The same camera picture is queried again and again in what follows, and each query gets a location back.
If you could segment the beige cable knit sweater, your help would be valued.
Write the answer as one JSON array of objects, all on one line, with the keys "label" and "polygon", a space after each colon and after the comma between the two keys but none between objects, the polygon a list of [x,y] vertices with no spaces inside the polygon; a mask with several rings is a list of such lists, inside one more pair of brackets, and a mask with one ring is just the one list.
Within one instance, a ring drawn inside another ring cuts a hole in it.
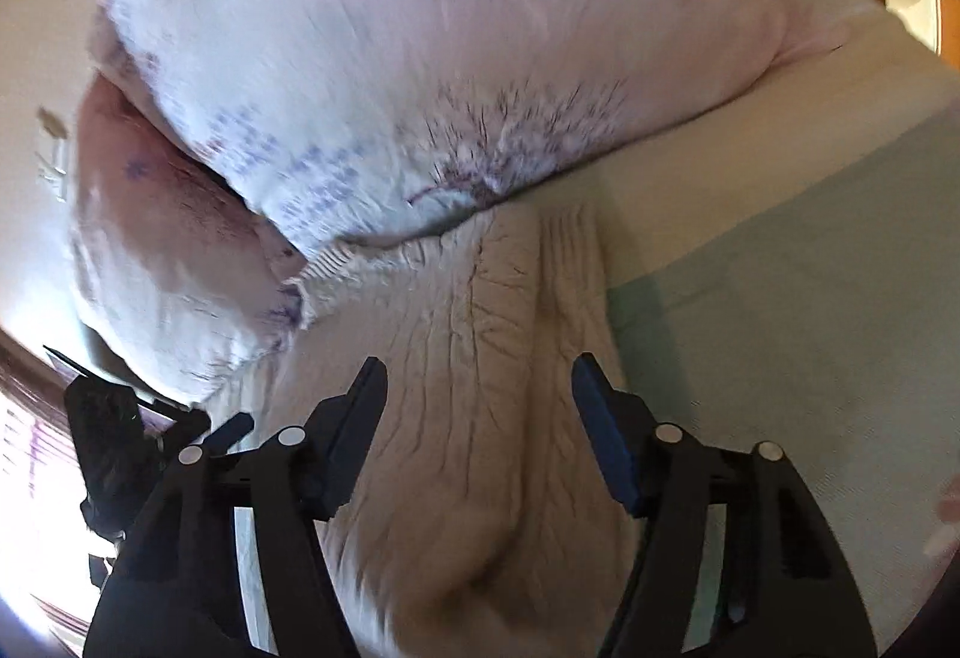
[{"label": "beige cable knit sweater", "polygon": [[364,360],[389,394],[352,499],[317,530],[366,656],[592,656],[638,530],[571,396],[576,357],[622,375],[589,209],[505,204],[385,252],[337,248],[298,282],[285,349],[206,401],[257,440],[306,421]]}]

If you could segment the window with curtain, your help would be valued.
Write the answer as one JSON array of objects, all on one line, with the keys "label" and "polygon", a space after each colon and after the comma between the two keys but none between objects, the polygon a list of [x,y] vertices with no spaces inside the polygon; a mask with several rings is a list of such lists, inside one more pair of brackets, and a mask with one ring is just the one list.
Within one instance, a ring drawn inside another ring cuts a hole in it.
[{"label": "window with curtain", "polygon": [[80,515],[64,379],[2,337],[2,653],[82,655],[98,604],[88,560],[110,549]]}]

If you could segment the pink floral left pillow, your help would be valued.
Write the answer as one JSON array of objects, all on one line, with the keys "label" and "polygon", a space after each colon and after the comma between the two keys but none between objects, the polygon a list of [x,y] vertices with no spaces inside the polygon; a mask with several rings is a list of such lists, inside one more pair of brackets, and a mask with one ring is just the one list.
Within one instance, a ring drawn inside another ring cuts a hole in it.
[{"label": "pink floral left pillow", "polygon": [[78,313],[140,380],[199,401],[288,346],[302,256],[104,77],[83,98],[75,152]]}]

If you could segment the pink lavender print right pillow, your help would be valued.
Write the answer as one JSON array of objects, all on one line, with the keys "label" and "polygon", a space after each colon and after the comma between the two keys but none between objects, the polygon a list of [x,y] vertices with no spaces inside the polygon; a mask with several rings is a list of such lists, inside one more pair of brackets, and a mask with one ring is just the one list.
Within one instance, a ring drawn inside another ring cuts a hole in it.
[{"label": "pink lavender print right pillow", "polygon": [[305,255],[398,242],[841,47],[869,0],[101,0],[99,71]]}]

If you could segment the wall switch plate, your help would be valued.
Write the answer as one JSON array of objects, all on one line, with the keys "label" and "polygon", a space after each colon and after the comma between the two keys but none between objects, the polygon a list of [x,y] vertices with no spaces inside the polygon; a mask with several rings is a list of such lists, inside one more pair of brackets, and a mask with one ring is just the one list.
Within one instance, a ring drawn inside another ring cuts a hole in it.
[{"label": "wall switch plate", "polygon": [[65,203],[70,183],[70,131],[57,113],[46,107],[36,110],[39,144],[37,149],[37,172],[46,183],[53,198]]}]

